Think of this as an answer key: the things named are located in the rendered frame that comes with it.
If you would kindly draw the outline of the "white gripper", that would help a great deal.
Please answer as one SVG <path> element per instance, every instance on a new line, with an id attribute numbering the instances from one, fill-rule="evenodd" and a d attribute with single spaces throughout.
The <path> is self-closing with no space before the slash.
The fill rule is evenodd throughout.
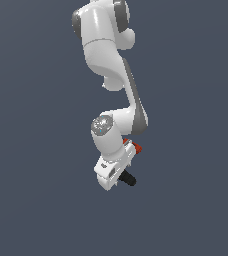
<path id="1" fill-rule="evenodd" d="M 97 180 L 106 191 L 109 191 L 113 185 L 118 184 L 118 178 L 129 186 L 136 184 L 136 178 L 124 170 L 126 167 L 131 166 L 131 161 L 136 155 L 136 147 L 131 140 L 127 140 L 124 143 L 124 149 L 125 153 L 120 159 L 116 161 L 105 161 L 100 156 L 94 167 Z"/>

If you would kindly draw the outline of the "small red block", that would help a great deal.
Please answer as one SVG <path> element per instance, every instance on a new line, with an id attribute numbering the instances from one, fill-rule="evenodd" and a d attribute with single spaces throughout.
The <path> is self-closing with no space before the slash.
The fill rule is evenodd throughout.
<path id="1" fill-rule="evenodd" d="M 125 145 L 125 143 L 128 142 L 128 139 L 127 138 L 124 138 L 123 139 L 123 144 Z M 132 144 L 134 145 L 135 147 L 135 150 L 136 150 L 136 154 L 140 153 L 142 151 L 142 147 L 140 145 L 138 145 L 137 143 L 135 142 L 132 142 Z"/>

